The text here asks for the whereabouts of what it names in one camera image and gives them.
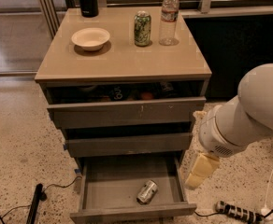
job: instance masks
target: white bowl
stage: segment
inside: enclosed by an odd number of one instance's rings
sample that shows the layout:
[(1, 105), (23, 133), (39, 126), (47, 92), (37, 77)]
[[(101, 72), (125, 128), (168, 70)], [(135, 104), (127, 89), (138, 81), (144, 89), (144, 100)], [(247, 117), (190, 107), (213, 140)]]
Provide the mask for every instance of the white bowl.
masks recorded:
[(85, 28), (75, 32), (71, 40), (75, 45), (87, 51), (96, 51), (109, 41), (110, 34), (102, 28)]

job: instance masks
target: black cylinder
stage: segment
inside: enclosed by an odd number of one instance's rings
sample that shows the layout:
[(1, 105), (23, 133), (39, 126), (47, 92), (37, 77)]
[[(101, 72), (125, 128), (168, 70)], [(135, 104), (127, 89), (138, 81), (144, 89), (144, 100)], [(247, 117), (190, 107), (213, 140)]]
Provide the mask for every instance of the black cylinder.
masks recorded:
[(98, 15), (97, 0), (79, 0), (81, 15), (83, 17), (91, 18)]

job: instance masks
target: floor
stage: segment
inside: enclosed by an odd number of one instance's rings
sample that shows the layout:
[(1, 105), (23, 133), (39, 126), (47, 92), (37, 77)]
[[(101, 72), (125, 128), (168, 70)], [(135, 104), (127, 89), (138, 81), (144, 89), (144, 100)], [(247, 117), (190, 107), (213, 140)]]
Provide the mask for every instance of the floor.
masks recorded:
[[(32, 69), (40, 65), (50, 45), (46, 26), (39, 14), (0, 15), (0, 71)], [(208, 111), (215, 103), (207, 103)], [(42, 183), (66, 186), (75, 177), (73, 159), (63, 150), (63, 137), (49, 119), (46, 100), (32, 77), (0, 77), (0, 215), (11, 208), (29, 205), (35, 187)], [(180, 171), (185, 176), (193, 154), (202, 150), (197, 132), (202, 119), (195, 113), (194, 139)], [(259, 212), (264, 205), (267, 180), (273, 167), (273, 138), (251, 144), (229, 159), (198, 189), (185, 189), (197, 212), (210, 214), (219, 200)], [(36, 223), (72, 223), (69, 214), (79, 206), (80, 180), (67, 189), (50, 186), (48, 199), (38, 208)], [(273, 177), (267, 198), (273, 208)], [(26, 223), (28, 207), (11, 211), (5, 223)], [(243, 223), (226, 216), (170, 217), (126, 221), (134, 224)]]

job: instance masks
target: cabinet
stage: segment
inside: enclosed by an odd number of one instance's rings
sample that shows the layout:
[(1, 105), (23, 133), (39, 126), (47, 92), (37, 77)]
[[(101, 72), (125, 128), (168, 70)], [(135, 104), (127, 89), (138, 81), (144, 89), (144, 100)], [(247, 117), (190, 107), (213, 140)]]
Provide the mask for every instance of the cabinet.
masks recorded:
[[(70, 215), (75, 223), (184, 216), (196, 208), (186, 200), (180, 163), (211, 72), (182, 17), (179, 44), (163, 47), (159, 8), (142, 9), (152, 16), (146, 48), (136, 47), (132, 36), (139, 7), (101, 8), (91, 19), (69, 9), (36, 75), (50, 118), (82, 171), (79, 210)], [(97, 52), (83, 52), (70, 37), (92, 26), (108, 30), (111, 39)], [(170, 95), (161, 82), (172, 85)], [(137, 193), (150, 179), (159, 189), (140, 205)]]

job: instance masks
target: soda can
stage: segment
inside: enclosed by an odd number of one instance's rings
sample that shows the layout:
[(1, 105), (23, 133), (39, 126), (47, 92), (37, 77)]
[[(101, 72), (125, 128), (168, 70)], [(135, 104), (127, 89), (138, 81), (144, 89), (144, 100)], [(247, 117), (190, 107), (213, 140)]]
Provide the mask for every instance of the soda can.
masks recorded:
[(145, 47), (150, 44), (151, 15), (148, 11), (138, 11), (135, 15), (135, 44)]
[(152, 180), (149, 180), (145, 183), (145, 185), (142, 187), (142, 189), (138, 193), (136, 200), (142, 205), (148, 204), (154, 197), (157, 190), (158, 190), (158, 187), (156, 183), (154, 183)]

